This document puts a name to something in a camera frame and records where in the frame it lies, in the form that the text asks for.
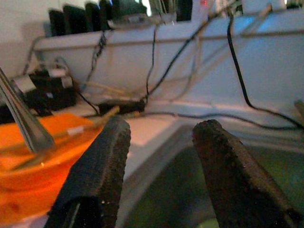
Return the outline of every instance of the orange plastic container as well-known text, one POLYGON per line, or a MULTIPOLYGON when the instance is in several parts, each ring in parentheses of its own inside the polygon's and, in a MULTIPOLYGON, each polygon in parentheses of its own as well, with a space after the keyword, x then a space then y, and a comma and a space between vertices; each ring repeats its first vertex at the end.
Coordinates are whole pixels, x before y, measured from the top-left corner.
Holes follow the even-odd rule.
MULTIPOLYGON (((71 114, 40 119, 51 135, 93 123, 71 114)), ((84 131, 75 136, 55 140, 56 147, 39 165, 12 171, 35 155, 26 147, 0 153, 0 224, 22 221, 32 215, 46 213, 54 203, 70 167, 100 133, 100 129, 84 131)), ((0 125, 0 148, 23 141, 16 124, 0 125)))

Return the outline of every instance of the sink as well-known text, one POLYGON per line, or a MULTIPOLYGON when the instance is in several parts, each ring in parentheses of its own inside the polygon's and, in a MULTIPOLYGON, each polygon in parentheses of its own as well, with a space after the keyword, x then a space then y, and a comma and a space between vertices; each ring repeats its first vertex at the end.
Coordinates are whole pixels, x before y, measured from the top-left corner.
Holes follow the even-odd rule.
MULTIPOLYGON (((147 187, 142 192, 135 191, 140 197, 131 199, 136 203, 129 208, 118 227, 218 228, 203 169, 191 145, 191 130, 189 126, 181 129, 151 161, 147 161, 146 167, 150 166, 140 171, 143 178, 137 182, 140 186, 148 182, 147 187), (165 159, 168 162, 157 168, 157 164, 165 159), (159 171, 149 182, 154 169, 159 171)), ((304 214, 304 153, 254 145, 246 147, 273 176, 295 208, 304 214)))

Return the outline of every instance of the power adapter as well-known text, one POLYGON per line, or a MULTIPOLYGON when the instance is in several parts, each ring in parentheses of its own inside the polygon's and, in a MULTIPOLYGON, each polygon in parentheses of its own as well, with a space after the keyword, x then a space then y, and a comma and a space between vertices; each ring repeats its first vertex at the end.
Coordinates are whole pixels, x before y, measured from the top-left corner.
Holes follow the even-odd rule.
POLYGON ((118 114, 128 114, 131 112, 143 112, 145 108, 144 100, 126 101, 126 100, 105 100, 98 105, 100 115, 110 111, 113 107, 119 106, 118 114))

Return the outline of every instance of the cable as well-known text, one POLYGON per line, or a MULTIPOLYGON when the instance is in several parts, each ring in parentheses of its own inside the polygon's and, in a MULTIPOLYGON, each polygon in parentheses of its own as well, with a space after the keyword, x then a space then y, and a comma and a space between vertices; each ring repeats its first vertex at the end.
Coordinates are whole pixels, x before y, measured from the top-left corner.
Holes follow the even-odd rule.
POLYGON ((30 49, 28 51, 28 56, 27 56, 27 61, 25 63, 25 66, 23 68, 23 71, 22 71, 22 75, 26 75, 27 72, 28 72, 28 69, 29 69, 29 65, 30 65, 30 62, 32 60, 32 56, 33 56, 33 52, 34 52, 34 48, 35 48, 35 45, 37 44, 38 41, 40 41, 41 39, 45 38, 44 36, 40 36, 40 37, 36 37, 33 41, 32 41, 32 44, 30 46, 30 49))
POLYGON ((75 92, 78 93, 78 95, 79 95, 85 102, 87 102, 88 105, 90 105, 90 106, 95 110, 96 115, 99 115, 99 111, 97 110, 97 108, 95 108, 94 105, 93 105, 91 102, 89 102, 89 101, 81 94, 81 92, 79 92, 79 91, 77 91, 77 90, 75 90, 75 92))
POLYGON ((188 114, 179 114, 179 113, 172 113, 172 112, 150 112, 150 113, 143 113, 142 116, 148 116, 148 115, 172 115, 172 116, 177 116, 177 117, 185 117, 185 118, 191 118, 191 119, 207 119, 207 118, 212 118, 212 117, 226 117, 226 118, 231 118, 231 119, 236 119, 240 120, 242 122, 246 122, 252 125, 255 125, 257 127, 263 128, 263 129, 268 129, 268 130, 275 130, 275 131, 290 131, 290 130, 298 130, 297 127, 289 127, 289 126, 268 126, 268 125, 262 125, 259 123, 256 123, 252 120, 245 119, 243 117, 239 117, 236 115, 231 115, 231 114, 223 114, 223 113, 210 113, 210 114, 205 114, 205 115, 188 115, 188 114))
POLYGON ((103 50, 106 46, 106 43, 107 43, 107 38, 105 37, 105 32, 102 31, 99 42, 94 47, 94 51, 93 51, 93 54, 92 54, 91 70, 90 70, 89 74, 87 75, 85 82, 88 82, 91 79, 91 77, 92 77, 92 75, 93 75, 93 73, 96 69, 96 66, 97 66, 97 60, 101 56, 101 54, 102 54, 102 52, 103 52, 103 50))
POLYGON ((154 56, 155 56, 155 42, 156 42, 156 30, 157 30, 158 26, 156 25, 154 28, 154 33, 153 33, 153 43, 152 43, 152 65, 149 69, 148 75, 147 75, 147 80, 146 80, 146 104, 148 104, 148 96, 149 96, 149 79, 151 76, 151 73, 154 69, 154 56))
POLYGON ((184 51, 184 49, 188 46, 188 44, 216 17, 218 17, 222 12, 226 11, 229 7, 231 7, 233 4, 235 4, 236 1, 232 1, 231 3, 229 3, 225 8, 221 9, 220 11, 211 14, 208 18, 208 20, 204 23, 202 23, 198 29, 184 42, 184 44, 181 46, 181 48, 179 49, 179 51, 175 54, 175 56, 173 57, 173 59, 171 60, 171 62, 169 63, 165 73, 163 74, 163 76, 160 78, 160 80, 158 81, 158 83, 153 87, 153 89, 150 91, 149 94, 146 94, 142 99, 147 99, 148 96, 150 96, 156 89, 158 89, 158 87, 163 83, 163 81, 165 80, 165 78, 168 76, 169 71, 171 70, 173 64, 175 63, 175 61, 178 59, 178 57, 181 55, 181 53, 184 51))
POLYGON ((249 107, 251 107, 251 108, 253 108, 253 109, 257 110, 257 111, 269 113, 269 114, 274 115, 274 116, 279 116, 279 117, 281 117, 281 118, 283 118, 283 119, 291 122, 296 127, 304 130, 304 126, 303 125, 301 125, 296 120, 293 120, 292 118, 290 118, 290 117, 288 117, 286 115, 283 115, 281 113, 276 113, 276 112, 268 110, 268 109, 255 107, 254 105, 251 104, 251 102, 249 100, 249 97, 248 97, 248 94, 247 94, 247 91, 246 91, 246 87, 245 87, 245 83, 244 83, 244 80, 243 80, 243 77, 242 77, 241 69, 240 69, 240 66, 238 64, 237 55, 235 53, 235 50, 234 50, 234 47, 233 47, 233 43, 232 43, 231 27, 232 27, 232 24, 233 24, 233 20, 234 20, 234 16, 233 16, 232 13, 230 13, 230 21, 229 21, 229 25, 228 25, 228 29, 227 29, 227 38, 228 38, 229 48, 230 48, 230 51, 231 51, 233 62, 235 64, 235 68, 237 70, 237 76, 238 76, 239 82, 240 82, 241 87, 242 87, 242 92, 243 92, 243 96, 244 96, 246 104, 249 107))

